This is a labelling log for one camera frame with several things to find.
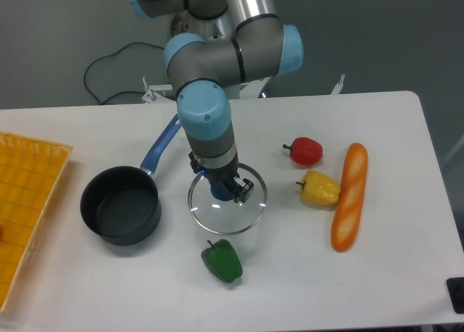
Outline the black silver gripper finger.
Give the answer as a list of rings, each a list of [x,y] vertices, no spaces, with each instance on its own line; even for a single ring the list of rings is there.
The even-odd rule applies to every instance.
[[[249,179],[235,176],[222,182],[225,189],[225,200],[245,203],[254,190],[254,183]]]

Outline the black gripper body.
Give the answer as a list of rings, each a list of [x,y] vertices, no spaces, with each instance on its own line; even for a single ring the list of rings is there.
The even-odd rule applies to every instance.
[[[228,193],[233,193],[239,178],[239,159],[235,152],[233,156],[224,154],[220,157],[205,158],[189,153],[190,166],[194,173],[201,173],[212,185],[221,185]]]

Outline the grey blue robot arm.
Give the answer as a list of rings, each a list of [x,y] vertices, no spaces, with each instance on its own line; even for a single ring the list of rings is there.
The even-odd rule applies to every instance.
[[[235,202],[253,184],[239,175],[231,106],[225,89],[298,70],[304,59],[299,31],[283,24],[273,0],[130,0],[148,18],[186,12],[203,22],[230,17],[229,38],[208,41],[191,26],[164,49],[165,72],[191,147],[191,166],[218,183]]]

